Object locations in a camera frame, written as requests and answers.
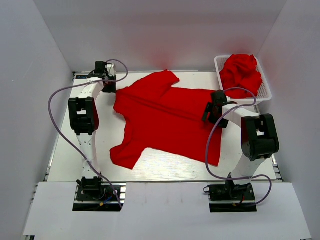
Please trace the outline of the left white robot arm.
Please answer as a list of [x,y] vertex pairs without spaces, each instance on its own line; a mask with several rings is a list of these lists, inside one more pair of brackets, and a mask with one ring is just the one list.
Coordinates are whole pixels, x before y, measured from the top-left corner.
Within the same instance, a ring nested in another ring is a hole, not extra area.
[[97,61],[95,69],[87,75],[86,86],[80,94],[68,100],[69,122],[79,144],[82,156],[82,188],[89,185],[88,193],[99,200],[105,196],[106,187],[101,184],[102,172],[97,160],[96,134],[99,116],[96,100],[100,93],[116,91],[116,71],[113,63]]

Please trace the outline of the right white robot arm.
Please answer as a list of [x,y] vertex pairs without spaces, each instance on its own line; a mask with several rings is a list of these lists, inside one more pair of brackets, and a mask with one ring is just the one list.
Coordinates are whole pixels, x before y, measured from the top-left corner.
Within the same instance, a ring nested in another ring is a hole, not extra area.
[[[256,102],[257,99],[254,95],[249,102],[244,104],[229,101],[226,92],[218,90],[211,94],[211,102],[207,103],[202,116],[203,121],[209,120],[214,124],[205,147],[205,166],[210,175],[225,181],[224,191],[233,200],[243,195],[244,190],[251,183],[251,179],[258,177],[254,174],[259,166],[280,149],[273,116],[247,110],[247,107],[255,106]],[[209,147],[216,128],[225,129],[229,122],[240,127],[242,155],[228,177],[220,177],[213,174],[209,168]]]

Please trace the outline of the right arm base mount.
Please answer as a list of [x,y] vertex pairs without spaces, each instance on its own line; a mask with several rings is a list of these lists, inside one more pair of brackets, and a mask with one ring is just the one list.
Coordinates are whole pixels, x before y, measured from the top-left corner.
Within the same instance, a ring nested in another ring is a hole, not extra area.
[[203,188],[208,194],[210,213],[254,213],[256,198],[251,183],[231,187],[227,184],[210,184]]

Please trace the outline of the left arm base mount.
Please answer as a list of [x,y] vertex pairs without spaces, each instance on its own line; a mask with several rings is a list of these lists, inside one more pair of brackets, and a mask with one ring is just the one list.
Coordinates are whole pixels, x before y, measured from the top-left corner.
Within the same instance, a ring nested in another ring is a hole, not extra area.
[[85,190],[77,186],[72,211],[73,212],[120,212],[126,198],[126,184],[114,184],[115,192],[109,184],[103,183],[100,189]]

